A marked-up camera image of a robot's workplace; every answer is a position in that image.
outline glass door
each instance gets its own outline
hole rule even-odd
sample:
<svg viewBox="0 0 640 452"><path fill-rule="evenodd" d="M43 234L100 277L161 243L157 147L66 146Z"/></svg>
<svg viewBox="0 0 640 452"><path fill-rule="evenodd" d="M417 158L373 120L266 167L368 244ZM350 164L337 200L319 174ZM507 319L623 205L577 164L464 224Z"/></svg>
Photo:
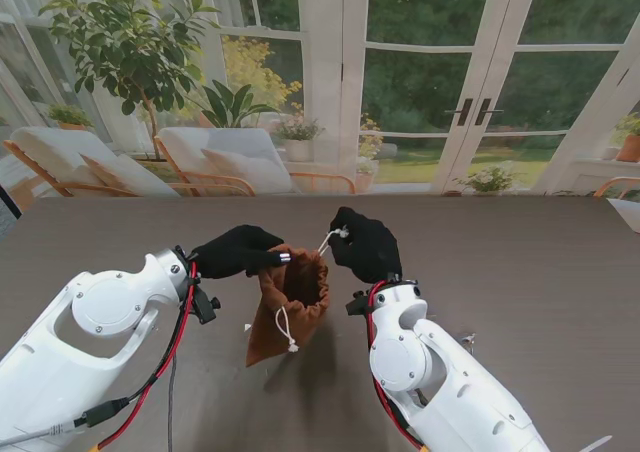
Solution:
<svg viewBox="0 0 640 452"><path fill-rule="evenodd" d="M500 167L533 189L611 65L638 0L510 0L464 143L442 187ZM592 104L591 113L597 113Z"/></svg>
<svg viewBox="0 0 640 452"><path fill-rule="evenodd" d="M345 0L341 167L359 192L446 179L508 2Z"/></svg>

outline potted plant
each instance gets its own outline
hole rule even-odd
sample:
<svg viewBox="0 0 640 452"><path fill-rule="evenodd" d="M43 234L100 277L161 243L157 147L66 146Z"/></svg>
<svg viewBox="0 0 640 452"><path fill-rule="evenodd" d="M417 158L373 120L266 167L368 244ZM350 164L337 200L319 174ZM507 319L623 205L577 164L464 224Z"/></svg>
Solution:
<svg viewBox="0 0 640 452"><path fill-rule="evenodd" d="M282 139L289 161L312 162L313 139L323 130L316 120L306 122L302 115L294 115L277 126L275 135Z"/></svg>
<svg viewBox="0 0 640 452"><path fill-rule="evenodd" d="M100 82L123 99L122 113L142 106L149 112L152 139L158 133L156 112L184 107L183 93L201 78L192 55L201 53L198 35L205 25L219 27L207 14L218 12L202 0L185 0L186 13L171 5L162 17L146 5L158 0L51 0L39 15L53 11L51 34L70 41L78 81L93 92ZM156 159L159 152L154 142Z"/></svg>
<svg viewBox="0 0 640 452"><path fill-rule="evenodd" d="M622 138L624 142L616 160L623 162L640 161L640 116L637 112L624 117L618 125L616 125L616 134Z"/></svg>
<svg viewBox="0 0 640 452"><path fill-rule="evenodd" d="M235 129L242 127L244 119L262 112L278 112L266 104L254 104L251 85L247 84L234 94L224 84L213 80L215 90L203 87L211 109L203 107L202 114L214 127Z"/></svg>
<svg viewBox="0 0 640 452"><path fill-rule="evenodd" d="M466 179L456 181L466 187L471 187L477 195L498 195L503 190L513 186L515 176L511 172L510 163L500 165L488 165L474 174L469 174Z"/></svg>
<svg viewBox="0 0 640 452"><path fill-rule="evenodd" d="M58 127L65 130L87 130L87 127L93 127L84 110L75 105L50 106L49 118L55 120Z"/></svg>
<svg viewBox="0 0 640 452"><path fill-rule="evenodd" d="M381 135L365 134L360 136L358 160L356 163L356 192L367 192L373 185L378 173L378 161L374 160L382 147Z"/></svg>

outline plant pot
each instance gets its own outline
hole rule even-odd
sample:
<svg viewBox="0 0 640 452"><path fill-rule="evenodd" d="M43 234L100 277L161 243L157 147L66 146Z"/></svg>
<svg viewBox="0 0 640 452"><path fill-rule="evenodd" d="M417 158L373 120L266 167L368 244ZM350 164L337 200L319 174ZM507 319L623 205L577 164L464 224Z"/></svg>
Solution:
<svg viewBox="0 0 640 452"><path fill-rule="evenodd" d="M84 125L67 124L66 122L58 122L58 127L63 130L87 130Z"/></svg>
<svg viewBox="0 0 640 452"><path fill-rule="evenodd" d="M206 116L200 112L200 115L198 116L198 124L200 125L200 127L204 127L205 129L214 129L215 127L213 126L213 124L211 123L211 121L209 119L206 118Z"/></svg>
<svg viewBox="0 0 640 452"><path fill-rule="evenodd" d="M375 174L356 174L356 193L364 194L367 192L371 186L373 185L373 179L375 178Z"/></svg>
<svg viewBox="0 0 640 452"><path fill-rule="evenodd" d="M616 160L622 162L638 162L640 160L640 135L627 135Z"/></svg>
<svg viewBox="0 0 640 452"><path fill-rule="evenodd" d="M620 147L607 147L602 151L602 160L613 160L620 153Z"/></svg>
<svg viewBox="0 0 640 452"><path fill-rule="evenodd" d="M285 140L284 149L290 162L313 162L312 140Z"/></svg>

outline table surface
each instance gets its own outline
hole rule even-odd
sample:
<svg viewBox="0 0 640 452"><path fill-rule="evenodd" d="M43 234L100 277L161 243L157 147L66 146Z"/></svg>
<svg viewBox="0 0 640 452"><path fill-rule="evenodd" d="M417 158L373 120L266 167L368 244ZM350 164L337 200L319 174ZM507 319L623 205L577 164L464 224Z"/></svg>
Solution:
<svg viewBox="0 0 640 452"><path fill-rule="evenodd" d="M640 238L606 201L590 198L43 199L0 242L0 355L80 271L138 271L145 253L190 250L242 223L315 248L343 204L393 231L405 277L420 281L429 313L451 333L477 333L477 359L552 450L578 451L609 434L603 451L638 449ZM244 325L259 300L257 279L205 282L222 309L210 324L190 322L179 349L175 450L411 450L375 397L364 323L344 310L362 284L330 254L327 261L332 302L313 340L249 369ZM161 311L109 397L144 381L174 320L175 311ZM110 450L166 450L167 386L165 374ZM69 450L87 450L116 425Z"/></svg>

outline drawstring bag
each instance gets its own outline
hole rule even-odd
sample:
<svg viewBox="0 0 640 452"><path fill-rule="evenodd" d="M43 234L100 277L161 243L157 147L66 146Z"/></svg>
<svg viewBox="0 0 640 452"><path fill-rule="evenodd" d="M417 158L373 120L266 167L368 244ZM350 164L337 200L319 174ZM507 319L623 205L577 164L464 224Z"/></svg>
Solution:
<svg viewBox="0 0 640 452"><path fill-rule="evenodd" d="M291 254L291 262L261 270L262 298L251 327L247 367L304 346L329 307L327 265L317 251L282 244L271 249Z"/></svg>

